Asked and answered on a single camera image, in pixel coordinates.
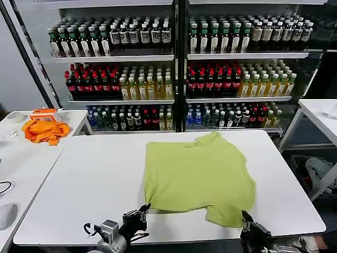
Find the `green t-shirt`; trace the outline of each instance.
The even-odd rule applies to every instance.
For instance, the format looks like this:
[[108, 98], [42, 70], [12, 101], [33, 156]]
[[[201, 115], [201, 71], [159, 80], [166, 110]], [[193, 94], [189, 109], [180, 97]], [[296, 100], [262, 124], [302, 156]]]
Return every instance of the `green t-shirt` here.
[[186, 212], [206, 208], [208, 221], [242, 227], [241, 210], [255, 202], [255, 181], [246, 159], [212, 132], [196, 142], [150, 142], [146, 146], [144, 193], [151, 208]]

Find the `computer mouse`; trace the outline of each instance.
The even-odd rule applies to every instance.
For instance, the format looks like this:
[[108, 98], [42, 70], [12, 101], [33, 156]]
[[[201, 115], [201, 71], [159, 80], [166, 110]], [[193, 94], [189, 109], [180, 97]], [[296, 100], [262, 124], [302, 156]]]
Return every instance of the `computer mouse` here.
[[10, 226], [17, 215], [17, 205], [15, 203], [8, 203], [0, 206], [0, 229]]

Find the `orange cloth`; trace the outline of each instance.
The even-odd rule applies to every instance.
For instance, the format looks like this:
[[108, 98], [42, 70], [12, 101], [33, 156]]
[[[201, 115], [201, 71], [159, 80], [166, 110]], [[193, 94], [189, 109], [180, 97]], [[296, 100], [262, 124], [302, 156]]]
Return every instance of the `orange cloth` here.
[[60, 137], [67, 136], [70, 127], [65, 123], [49, 122], [44, 120], [29, 120], [22, 127], [25, 138], [34, 143], [48, 141], [50, 146], [58, 144]]

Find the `table leg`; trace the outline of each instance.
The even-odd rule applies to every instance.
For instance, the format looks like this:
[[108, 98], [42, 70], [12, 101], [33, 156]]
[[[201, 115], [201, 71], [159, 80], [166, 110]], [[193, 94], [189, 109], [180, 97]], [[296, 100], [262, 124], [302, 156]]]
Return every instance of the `table leg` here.
[[309, 198], [313, 201], [319, 195], [321, 195], [325, 189], [337, 178], [337, 163], [325, 174], [320, 180], [319, 185], [309, 192]]
[[285, 132], [285, 135], [282, 138], [282, 141], [279, 145], [279, 152], [282, 153], [286, 144], [289, 142], [291, 136], [294, 134], [298, 124], [300, 123], [301, 119], [303, 118], [304, 113], [301, 108], [297, 110], [297, 113], [295, 114], [293, 120], [291, 121], [288, 129]]

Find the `cable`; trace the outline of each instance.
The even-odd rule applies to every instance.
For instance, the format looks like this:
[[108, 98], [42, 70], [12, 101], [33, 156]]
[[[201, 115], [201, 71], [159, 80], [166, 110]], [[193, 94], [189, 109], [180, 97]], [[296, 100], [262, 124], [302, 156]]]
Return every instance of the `cable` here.
[[0, 182], [0, 184], [3, 184], [3, 183], [8, 183], [9, 184], [9, 186], [5, 189], [5, 190], [3, 190], [3, 191], [0, 191], [0, 194], [2, 194], [2, 193], [4, 193], [5, 191], [7, 191], [11, 186], [12, 186], [12, 183], [11, 182], [9, 182], [9, 181], [3, 181], [3, 182]]

